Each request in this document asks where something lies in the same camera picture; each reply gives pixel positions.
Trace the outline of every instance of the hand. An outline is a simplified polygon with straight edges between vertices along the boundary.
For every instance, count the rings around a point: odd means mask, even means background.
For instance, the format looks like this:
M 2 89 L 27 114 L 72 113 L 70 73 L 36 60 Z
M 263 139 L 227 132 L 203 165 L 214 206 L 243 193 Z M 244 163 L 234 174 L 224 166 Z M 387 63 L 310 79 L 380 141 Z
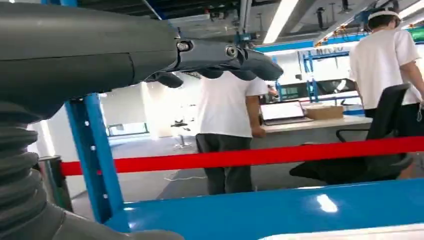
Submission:
M 252 127 L 251 130 L 254 138 L 264 138 L 266 135 L 265 130 L 261 126 Z

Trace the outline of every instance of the metal screw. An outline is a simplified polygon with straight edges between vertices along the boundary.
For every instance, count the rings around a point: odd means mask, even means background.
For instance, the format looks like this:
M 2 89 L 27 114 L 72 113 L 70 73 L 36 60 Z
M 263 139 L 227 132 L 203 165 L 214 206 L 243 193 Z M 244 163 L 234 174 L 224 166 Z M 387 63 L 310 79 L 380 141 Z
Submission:
M 227 46 L 225 48 L 225 53 L 230 58 L 235 58 L 237 56 L 237 48 L 234 45 Z
M 179 42 L 176 47 L 178 48 L 178 50 L 180 51 L 188 51 L 190 50 L 190 44 L 188 42 L 182 41 Z

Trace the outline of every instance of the gray pants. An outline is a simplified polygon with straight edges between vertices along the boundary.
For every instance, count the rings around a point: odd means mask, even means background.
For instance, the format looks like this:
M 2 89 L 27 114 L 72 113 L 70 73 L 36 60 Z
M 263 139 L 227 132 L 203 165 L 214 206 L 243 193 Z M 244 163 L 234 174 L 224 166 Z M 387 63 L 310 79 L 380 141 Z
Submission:
M 250 149 L 252 139 L 221 134 L 198 134 L 199 153 L 226 152 Z M 205 168 L 210 195 L 251 192 L 251 166 Z

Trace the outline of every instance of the white desk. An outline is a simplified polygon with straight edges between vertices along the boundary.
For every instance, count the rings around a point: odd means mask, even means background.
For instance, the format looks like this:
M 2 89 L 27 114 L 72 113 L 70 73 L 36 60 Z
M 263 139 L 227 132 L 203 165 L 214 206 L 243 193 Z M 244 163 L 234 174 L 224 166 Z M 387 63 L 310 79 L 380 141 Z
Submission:
M 344 118 L 264 126 L 263 129 L 265 129 L 267 133 L 280 133 L 280 132 L 287 132 L 287 131 L 370 124 L 371 121 L 372 119 L 368 117 L 345 115 Z
M 288 146 L 299 146 L 308 142 L 337 143 L 336 131 L 339 129 L 368 129 L 371 118 L 362 116 L 344 116 L 339 119 L 315 120 L 308 122 L 264 126 L 266 137 L 254 138 L 253 149 L 268 149 Z M 347 132 L 346 138 L 351 141 L 362 141 L 366 132 Z
M 421 240 L 424 224 L 385 226 L 353 230 L 281 234 L 260 240 Z

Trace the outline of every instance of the blue table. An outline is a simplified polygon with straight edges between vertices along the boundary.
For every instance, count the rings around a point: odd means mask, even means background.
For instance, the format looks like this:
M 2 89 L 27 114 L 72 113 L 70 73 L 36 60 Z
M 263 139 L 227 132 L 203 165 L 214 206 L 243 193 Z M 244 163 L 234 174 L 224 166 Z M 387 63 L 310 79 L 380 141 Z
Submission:
M 107 223 L 186 240 L 258 240 L 317 231 L 424 223 L 424 179 L 126 203 Z

